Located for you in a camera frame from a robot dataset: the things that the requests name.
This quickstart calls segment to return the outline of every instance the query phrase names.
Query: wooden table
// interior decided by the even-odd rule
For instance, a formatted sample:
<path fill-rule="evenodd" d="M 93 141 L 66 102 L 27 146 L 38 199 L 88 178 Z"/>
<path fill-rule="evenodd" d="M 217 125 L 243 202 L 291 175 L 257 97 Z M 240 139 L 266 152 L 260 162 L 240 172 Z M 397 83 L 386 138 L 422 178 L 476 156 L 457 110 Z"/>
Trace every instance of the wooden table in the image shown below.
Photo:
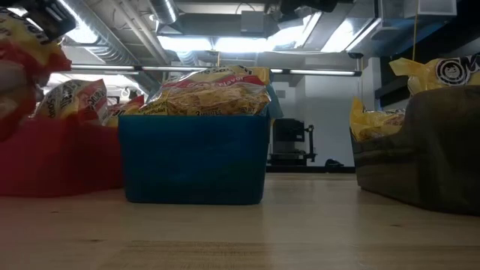
<path fill-rule="evenodd" d="M 0 198 L 1 270 L 480 269 L 480 218 L 270 174 L 261 205 L 142 205 L 121 190 Z"/>

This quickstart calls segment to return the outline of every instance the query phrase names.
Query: blue bin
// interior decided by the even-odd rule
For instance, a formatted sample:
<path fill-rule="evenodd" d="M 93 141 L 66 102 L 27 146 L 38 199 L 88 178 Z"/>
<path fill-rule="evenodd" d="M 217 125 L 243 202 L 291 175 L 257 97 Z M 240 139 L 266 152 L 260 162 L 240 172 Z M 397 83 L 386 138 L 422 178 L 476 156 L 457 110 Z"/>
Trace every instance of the blue bin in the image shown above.
<path fill-rule="evenodd" d="M 127 200 L 249 205 L 263 197 L 269 117 L 120 117 Z"/>

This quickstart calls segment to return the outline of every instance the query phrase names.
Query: plastic bin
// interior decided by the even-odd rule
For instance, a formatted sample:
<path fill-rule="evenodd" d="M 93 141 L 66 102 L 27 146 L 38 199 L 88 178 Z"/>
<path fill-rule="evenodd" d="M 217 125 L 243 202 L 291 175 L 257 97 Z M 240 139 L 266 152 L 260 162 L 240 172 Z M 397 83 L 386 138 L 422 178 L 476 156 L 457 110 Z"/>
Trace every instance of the plastic bin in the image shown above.
<path fill-rule="evenodd" d="M 124 186 L 132 203 L 257 204 L 269 117 L 125 115 Z"/>
<path fill-rule="evenodd" d="M 60 197 L 123 184 L 115 128 L 29 119 L 0 149 L 0 196 Z"/>

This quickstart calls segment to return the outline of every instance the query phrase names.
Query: table surface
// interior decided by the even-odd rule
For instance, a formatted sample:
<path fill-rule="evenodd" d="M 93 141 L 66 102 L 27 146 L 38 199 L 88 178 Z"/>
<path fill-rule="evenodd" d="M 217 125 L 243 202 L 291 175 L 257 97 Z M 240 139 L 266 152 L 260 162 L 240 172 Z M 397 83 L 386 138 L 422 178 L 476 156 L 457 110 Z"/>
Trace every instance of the table surface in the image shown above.
<path fill-rule="evenodd" d="M 480 269 L 479 217 L 368 193 L 353 174 L 267 179 L 249 206 L 1 197 L 0 269 Z"/>

